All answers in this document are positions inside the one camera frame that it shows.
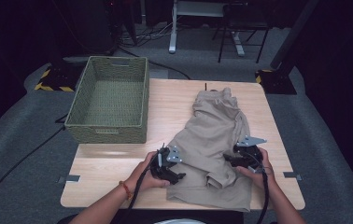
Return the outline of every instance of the human hand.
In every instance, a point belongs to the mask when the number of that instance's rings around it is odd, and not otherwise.
[[[263,161],[262,161],[262,164],[263,164],[263,167],[264,167],[264,170],[266,171],[266,174],[268,176],[268,183],[269,185],[273,185],[273,184],[276,184],[275,182],[275,176],[273,174],[273,166],[272,164],[269,162],[269,155],[267,153],[267,151],[261,147],[258,147],[259,151],[261,152],[262,156],[263,156]],[[246,175],[248,177],[250,177],[253,181],[253,183],[258,186],[259,188],[261,189],[264,189],[264,186],[263,186],[263,176],[261,173],[257,173],[257,174],[254,174],[252,173],[252,171],[248,170],[247,168],[245,167],[242,167],[242,166],[237,166],[236,167],[237,171],[240,172],[241,174],[243,175]]]
[[[132,192],[135,191],[136,182],[138,181],[139,176],[144,172],[145,168],[149,165],[152,157],[156,155],[156,152],[149,152],[144,161],[138,163],[130,176],[124,181],[124,184],[127,185],[128,189]],[[162,188],[170,185],[168,180],[161,180],[154,178],[151,174],[150,170],[148,170],[145,174],[145,177],[142,181],[141,187],[139,191],[143,191],[145,189],[150,188]]]

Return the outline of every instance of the wooden table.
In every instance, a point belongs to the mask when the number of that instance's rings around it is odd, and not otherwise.
[[[289,158],[275,125],[261,85],[242,82],[150,80],[148,103],[148,141],[146,144],[80,144],[70,175],[80,175],[78,182],[67,182],[61,198],[65,207],[87,207],[125,180],[148,152],[166,145],[180,132],[192,116],[197,93],[205,89],[221,91],[231,88],[232,96],[247,116],[251,136],[267,139],[260,144],[269,153],[275,178],[296,209],[304,208],[304,198],[292,172]],[[165,199],[166,189],[140,192],[134,208],[147,209],[216,209],[196,204],[175,203]],[[251,209],[262,209],[262,190],[253,186]]]

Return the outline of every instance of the yellow and black tape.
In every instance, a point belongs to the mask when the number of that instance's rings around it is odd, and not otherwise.
[[[43,73],[40,80],[37,82],[35,86],[35,90],[42,90],[42,91],[75,91],[75,84],[71,83],[72,85],[60,85],[60,83],[51,83],[51,67],[46,69]]]
[[[256,82],[261,84],[261,74],[263,74],[263,73],[272,73],[272,72],[274,72],[274,71],[273,70],[268,70],[268,69],[262,69],[262,70],[256,71],[255,72]]]

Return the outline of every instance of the black cord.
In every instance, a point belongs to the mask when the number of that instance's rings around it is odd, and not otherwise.
[[[163,28],[158,28],[157,30],[154,30],[154,28],[151,28],[149,32],[147,32],[148,28],[145,29],[140,35],[137,35],[137,44],[134,43],[125,43],[124,41],[126,39],[131,39],[129,37],[121,37],[119,40],[119,45],[124,47],[124,48],[135,48],[135,47],[142,47],[145,44],[147,44],[151,40],[158,40],[166,35],[170,35],[171,33],[167,33],[171,29],[171,24],[163,27]]]
[[[148,166],[145,168],[145,170],[142,172],[141,176],[139,176],[138,180],[136,181],[136,186],[135,186],[135,190],[134,190],[134,195],[133,198],[131,199],[130,205],[127,208],[126,213],[124,214],[123,218],[121,219],[121,221],[119,222],[119,224],[124,223],[125,219],[128,217],[129,213],[131,212],[131,210],[133,209],[136,197],[138,196],[138,192],[139,189],[141,188],[141,184],[142,181],[144,180],[145,174],[147,173],[147,171],[150,169],[150,165],[153,163],[153,161],[157,158],[157,156],[159,155],[160,150],[157,150],[156,154],[153,155],[153,157],[151,158]]]
[[[267,211],[267,207],[269,205],[269,184],[268,184],[268,176],[266,174],[266,171],[264,170],[263,165],[262,167],[262,176],[263,176],[263,185],[264,185],[264,205],[263,205],[263,209],[261,210],[261,216],[258,219],[258,224],[261,224],[261,222],[263,221],[264,215],[266,214]]]
[[[68,116],[68,114],[65,114],[64,116],[60,117],[59,119],[56,119],[54,122],[55,123],[65,123],[65,120],[63,120],[63,119],[66,118],[66,116]]]
[[[123,51],[124,53],[126,53],[126,54],[130,54],[130,55],[135,56],[135,57],[140,57],[140,56],[138,56],[138,55],[136,55],[136,54],[134,54],[134,53],[131,53],[130,51],[127,51],[127,50],[125,50],[125,49],[122,49],[121,47],[119,47],[119,49],[120,49],[121,51]],[[191,80],[191,78],[190,78],[188,75],[186,75],[185,73],[183,73],[183,72],[181,72],[181,71],[179,71],[179,70],[176,70],[175,68],[169,67],[169,66],[164,65],[164,64],[155,63],[155,62],[153,62],[153,61],[151,61],[151,60],[148,60],[148,61],[149,61],[150,63],[155,64],[155,65],[158,65],[158,66],[160,66],[160,67],[164,67],[164,68],[167,68],[167,69],[174,70],[174,71],[176,71],[176,72],[182,74],[182,75],[183,75],[185,78],[187,78],[188,80]]]
[[[57,133],[59,133],[60,131],[64,130],[64,126],[59,129],[57,132],[55,132],[51,137],[49,137],[48,139],[46,139],[46,141],[44,141],[42,144],[40,144],[38,147],[36,147],[34,150],[32,150],[30,153],[28,153],[26,156],[24,156],[21,160],[19,160],[13,167],[11,167],[11,169],[9,169],[7,171],[7,173],[5,173],[2,178],[0,179],[0,184],[2,183],[2,181],[14,170],[16,169],[23,161],[25,161],[25,159],[27,159],[29,156],[31,156],[32,154],[34,154],[34,152],[38,151],[41,147],[43,147],[46,143],[48,143],[49,140],[51,140],[55,135],[57,135]]]

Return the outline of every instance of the table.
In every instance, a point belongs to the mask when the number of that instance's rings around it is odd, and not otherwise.
[[[150,151],[168,144],[192,116],[192,104],[199,91],[229,87],[238,106],[246,115],[251,135],[267,139],[261,144],[268,150],[275,178],[296,209],[304,208],[304,198],[292,172],[287,152],[275,125],[261,85],[257,83],[173,80],[151,78],[148,103],[148,141],[146,144],[80,144],[70,175],[80,175],[78,182],[67,182],[61,198],[65,207],[87,207],[126,179]],[[166,189],[140,192],[134,208],[146,209],[218,209],[196,204],[169,202]],[[262,190],[253,186],[251,209],[261,209]]]
[[[225,3],[216,2],[194,2],[174,0],[173,6],[173,28],[171,31],[170,47],[168,52],[177,51],[177,16],[205,16],[205,17],[223,17],[222,8]],[[238,32],[232,32],[235,49],[238,56],[244,56],[245,52],[241,45]]]

